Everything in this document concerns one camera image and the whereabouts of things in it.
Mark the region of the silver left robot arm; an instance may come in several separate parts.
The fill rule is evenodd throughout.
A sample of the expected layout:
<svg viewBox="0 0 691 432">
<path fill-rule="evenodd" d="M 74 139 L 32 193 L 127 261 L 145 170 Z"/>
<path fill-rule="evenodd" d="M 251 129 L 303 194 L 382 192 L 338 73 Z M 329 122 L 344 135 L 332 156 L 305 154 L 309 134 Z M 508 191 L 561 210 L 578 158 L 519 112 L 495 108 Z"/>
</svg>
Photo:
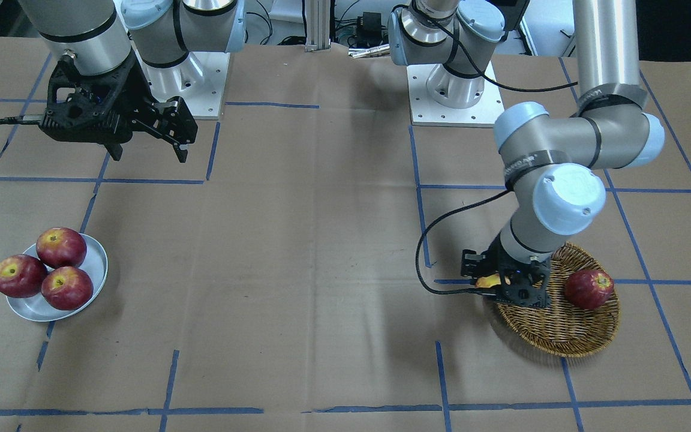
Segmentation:
<svg viewBox="0 0 691 432">
<path fill-rule="evenodd" d="M 665 132 L 645 113 L 634 1 L 573 2 L 578 110 L 552 118 L 527 101 L 494 121 L 504 185 L 518 209 L 484 252 L 464 250 L 470 293 L 522 307 L 547 307 L 552 254 L 586 229 L 605 205 L 597 169 L 625 169 L 660 155 Z M 387 33 L 396 65 L 434 65 L 428 90 L 444 106 L 472 106 L 488 80 L 494 48 L 509 32 L 488 1 L 396 5 Z"/>
</svg>

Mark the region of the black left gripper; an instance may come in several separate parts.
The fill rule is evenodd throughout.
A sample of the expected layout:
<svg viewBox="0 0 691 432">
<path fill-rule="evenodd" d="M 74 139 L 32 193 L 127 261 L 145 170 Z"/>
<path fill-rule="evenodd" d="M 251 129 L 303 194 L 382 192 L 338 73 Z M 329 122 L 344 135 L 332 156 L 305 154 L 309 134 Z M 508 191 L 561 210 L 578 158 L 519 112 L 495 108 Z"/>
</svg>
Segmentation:
<svg viewBox="0 0 691 432">
<path fill-rule="evenodd" d="M 482 294 L 496 302 L 519 307 L 546 308 L 551 306 L 548 293 L 548 262 L 522 263 L 505 251 L 501 237 L 497 235 L 487 251 L 478 253 L 463 249 L 461 255 L 461 276 L 476 283 L 482 277 L 494 274 L 497 281 L 482 288 Z"/>
</svg>

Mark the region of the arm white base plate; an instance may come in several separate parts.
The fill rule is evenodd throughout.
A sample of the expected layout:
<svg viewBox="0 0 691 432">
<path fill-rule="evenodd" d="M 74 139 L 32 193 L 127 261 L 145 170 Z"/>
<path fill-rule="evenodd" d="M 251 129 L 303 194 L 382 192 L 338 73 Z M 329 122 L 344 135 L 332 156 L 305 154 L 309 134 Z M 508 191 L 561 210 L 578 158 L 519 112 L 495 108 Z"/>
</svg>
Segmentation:
<svg viewBox="0 0 691 432">
<path fill-rule="evenodd" d="M 181 97 L 195 119 L 219 120 L 231 59 L 230 53 L 192 52 L 180 65 L 142 68 L 157 101 Z"/>
<path fill-rule="evenodd" d="M 443 65 L 409 65 L 406 72 L 412 125 L 493 128 L 504 112 L 500 88 L 483 77 L 454 76 Z"/>
</svg>

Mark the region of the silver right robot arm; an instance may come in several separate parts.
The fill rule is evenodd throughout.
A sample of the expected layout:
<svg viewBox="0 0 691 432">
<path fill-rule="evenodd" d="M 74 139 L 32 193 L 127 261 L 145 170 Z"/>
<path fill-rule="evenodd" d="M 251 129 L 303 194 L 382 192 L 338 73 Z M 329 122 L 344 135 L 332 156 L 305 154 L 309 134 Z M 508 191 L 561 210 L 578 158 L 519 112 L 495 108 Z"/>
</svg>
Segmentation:
<svg viewBox="0 0 691 432">
<path fill-rule="evenodd" d="M 195 142 L 198 98 L 213 81 L 196 55 L 244 46 L 242 1 L 22 1 L 56 57 L 39 128 L 121 159 L 136 132 L 169 143 L 181 163 Z"/>
</svg>

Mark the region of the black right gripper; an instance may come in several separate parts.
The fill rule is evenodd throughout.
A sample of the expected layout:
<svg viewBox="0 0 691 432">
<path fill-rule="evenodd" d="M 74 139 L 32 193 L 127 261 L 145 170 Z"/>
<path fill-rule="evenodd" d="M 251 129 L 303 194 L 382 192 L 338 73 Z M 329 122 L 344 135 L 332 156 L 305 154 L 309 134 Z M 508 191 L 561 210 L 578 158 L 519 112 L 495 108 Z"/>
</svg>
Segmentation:
<svg viewBox="0 0 691 432">
<path fill-rule="evenodd" d="M 134 52 L 112 70 L 86 76 L 79 72 L 79 55 L 65 51 L 47 83 L 40 130 L 59 142 L 104 146 L 113 161 L 121 160 L 122 145 L 134 132 L 142 131 L 169 143 L 185 163 L 198 125 L 183 98 L 153 97 Z"/>
</svg>

